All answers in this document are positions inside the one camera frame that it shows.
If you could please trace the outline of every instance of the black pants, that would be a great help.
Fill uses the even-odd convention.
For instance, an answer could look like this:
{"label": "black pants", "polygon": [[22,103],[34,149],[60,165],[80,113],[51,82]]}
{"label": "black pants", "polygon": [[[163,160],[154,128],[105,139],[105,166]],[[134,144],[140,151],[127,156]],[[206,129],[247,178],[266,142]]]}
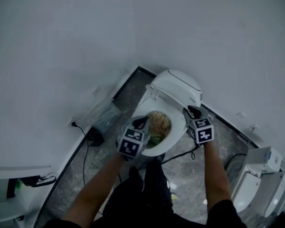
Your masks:
{"label": "black pants", "polygon": [[130,169],[129,178],[114,189],[103,215],[112,216],[122,210],[142,208],[154,209],[157,213],[173,213],[167,179],[157,159],[148,163],[144,182],[136,168]]}

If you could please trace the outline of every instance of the toilet bowl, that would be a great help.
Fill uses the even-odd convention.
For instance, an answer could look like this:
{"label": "toilet bowl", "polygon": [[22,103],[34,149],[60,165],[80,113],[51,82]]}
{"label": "toilet bowl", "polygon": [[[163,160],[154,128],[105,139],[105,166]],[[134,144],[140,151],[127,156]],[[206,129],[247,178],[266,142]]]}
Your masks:
{"label": "toilet bowl", "polygon": [[140,99],[132,117],[152,112],[166,115],[171,123],[169,134],[156,146],[146,148],[145,156],[158,156],[167,152],[187,131],[182,109],[188,105],[200,107],[202,99],[199,84],[181,71],[169,69],[160,73]]}

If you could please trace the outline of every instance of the person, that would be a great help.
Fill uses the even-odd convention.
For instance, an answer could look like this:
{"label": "person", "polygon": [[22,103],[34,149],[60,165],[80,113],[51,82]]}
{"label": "person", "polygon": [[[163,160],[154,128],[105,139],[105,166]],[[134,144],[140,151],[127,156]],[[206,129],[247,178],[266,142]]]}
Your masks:
{"label": "person", "polygon": [[80,191],[64,217],[50,220],[44,227],[146,227],[153,224],[192,228],[246,227],[231,201],[227,175],[212,141],[204,144],[204,154],[208,208],[206,225],[188,221],[174,213],[167,179],[162,171],[164,154],[154,157],[147,164],[144,182],[138,170],[132,167],[129,178],[114,189],[103,216],[94,220],[125,162],[121,155],[116,154]]}

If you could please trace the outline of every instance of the marble floor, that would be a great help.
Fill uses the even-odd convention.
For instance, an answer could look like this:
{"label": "marble floor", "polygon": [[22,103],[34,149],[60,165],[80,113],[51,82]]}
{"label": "marble floor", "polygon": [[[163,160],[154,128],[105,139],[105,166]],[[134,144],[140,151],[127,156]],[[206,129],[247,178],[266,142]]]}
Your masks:
{"label": "marble floor", "polygon": [[[116,135],[121,126],[134,112],[145,91],[145,85],[151,81],[151,77],[138,71],[118,96],[115,105],[122,111],[122,114],[104,136],[105,143],[100,147],[90,147],[85,166],[85,180],[91,179],[116,152]],[[215,126],[214,142],[223,163],[226,163],[234,154],[247,153],[248,148],[251,146],[248,146],[245,141],[241,140],[233,130],[218,120],[215,115],[211,114],[211,117]],[[175,146],[166,152],[165,159],[188,151],[192,149],[193,145],[193,140],[185,134]],[[36,227],[42,227],[50,219],[62,217],[78,192],[83,188],[82,168],[86,148],[87,146],[84,144],[65,171],[43,209],[35,225]],[[205,224],[207,221],[207,207],[203,204],[203,201],[206,199],[203,148],[197,149],[194,153],[195,160],[192,160],[190,154],[179,157],[164,164],[163,171],[171,182],[171,192],[178,198],[173,203],[175,213],[188,220]],[[146,160],[147,157],[142,156],[135,162],[127,162],[120,172],[122,180],[127,178],[128,170],[131,166],[139,167]],[[119,182],[119,179],[116,178],[114,186],[117,186]],[[239,215],[249,228],[268,227],[275,218],[274,216],[268,218],[261,217],[249,207]]]}

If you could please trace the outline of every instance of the white shelf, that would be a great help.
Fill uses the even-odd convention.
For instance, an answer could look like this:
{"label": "white shelf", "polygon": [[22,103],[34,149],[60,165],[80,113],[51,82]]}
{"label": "white shelf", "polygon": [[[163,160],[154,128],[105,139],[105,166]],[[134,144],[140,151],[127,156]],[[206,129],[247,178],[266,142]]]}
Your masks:
{"label": "white shelf", "polygon": [[0,222],[15,219],[26,212],[26,209],[16,197],[7,199],[5,202],[0,202]]}

